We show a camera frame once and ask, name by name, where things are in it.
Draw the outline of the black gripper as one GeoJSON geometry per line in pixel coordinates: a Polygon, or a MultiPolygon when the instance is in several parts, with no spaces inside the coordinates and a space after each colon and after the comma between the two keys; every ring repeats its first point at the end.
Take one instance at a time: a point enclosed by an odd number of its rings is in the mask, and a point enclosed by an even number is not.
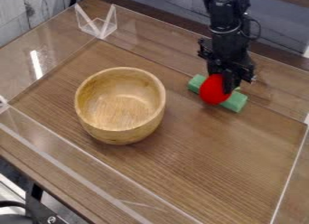
{"type": "Polygon", "coordinates": [[[253,36],[252,32],[243,28],[229,31],[212,29],[211,33],[211,45],[207,44],[205,38],[199,40],[199,56],[207,60],[209,76],[223,74],[224,92],[231,94],[236,89],[236,80],[253,82],[255,63],[249,55],[253,36]]]}

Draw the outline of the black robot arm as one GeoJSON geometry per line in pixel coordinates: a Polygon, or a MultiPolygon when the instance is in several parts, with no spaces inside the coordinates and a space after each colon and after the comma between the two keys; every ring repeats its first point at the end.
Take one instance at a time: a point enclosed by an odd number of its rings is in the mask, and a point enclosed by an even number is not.
{"type": "Polygon", "coordinates": [[[199,56],[207,60],[211,76],[223,76],[223,90],[229,94],[244,81],[255,80],[255,62],[249,54],[251,42],[261,34],[252,35],[252,23],[261,24],[248,15],[252,0],[204,0],[209,14],[212,45],[199,40],[199,56]]]}

